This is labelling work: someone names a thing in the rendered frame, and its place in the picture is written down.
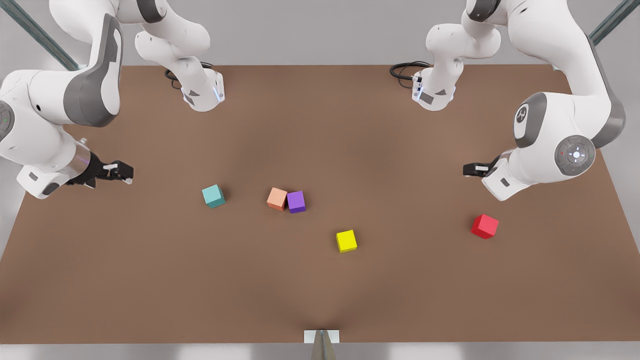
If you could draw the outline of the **red wooden cube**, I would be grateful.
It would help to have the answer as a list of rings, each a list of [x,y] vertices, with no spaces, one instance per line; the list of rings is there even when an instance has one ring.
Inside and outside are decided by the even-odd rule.
[[[498,219],[483,213],[474,219],[470,232],[482,239],[490,239],[496,235],[498,227]]]

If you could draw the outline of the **teal blue wooden cube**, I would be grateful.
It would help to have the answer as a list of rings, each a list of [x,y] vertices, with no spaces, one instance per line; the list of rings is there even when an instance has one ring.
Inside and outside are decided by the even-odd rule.
[[[201,190],[203,200],[210,208],[216,208],[226,203],[223,191],[218,184],[206,187]]]

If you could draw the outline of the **yellow wooden cube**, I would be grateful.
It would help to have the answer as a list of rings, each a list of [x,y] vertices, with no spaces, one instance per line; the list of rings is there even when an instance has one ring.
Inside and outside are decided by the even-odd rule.
[[[336,242],[339,253],[347,253],[358,248],[354,230],[338,232],[336,234]]]

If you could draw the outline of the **orange wooden cube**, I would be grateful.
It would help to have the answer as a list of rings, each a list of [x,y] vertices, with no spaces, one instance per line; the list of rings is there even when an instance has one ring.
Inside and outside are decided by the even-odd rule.
[[[275,210],[284,211],[286,206],[288,192],[277,187],[270,189],[269,196],[266,200],[268,207]]]

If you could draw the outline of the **silver frame post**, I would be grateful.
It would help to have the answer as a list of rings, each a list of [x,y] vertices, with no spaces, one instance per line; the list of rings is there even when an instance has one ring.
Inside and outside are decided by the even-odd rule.
[[[0,8],[67,71],[80,70],[76,61],[15,0],[0,0]]]
[[[599,45],[622,21],[624,21],[638,6],[640,0],[622,0],[597,27],[590,32],[589,39],[594,46]]]
[[[313,344],[311,360],[337,360],[334,344],[338,343],[339,330],[304,330],[304,344]]]

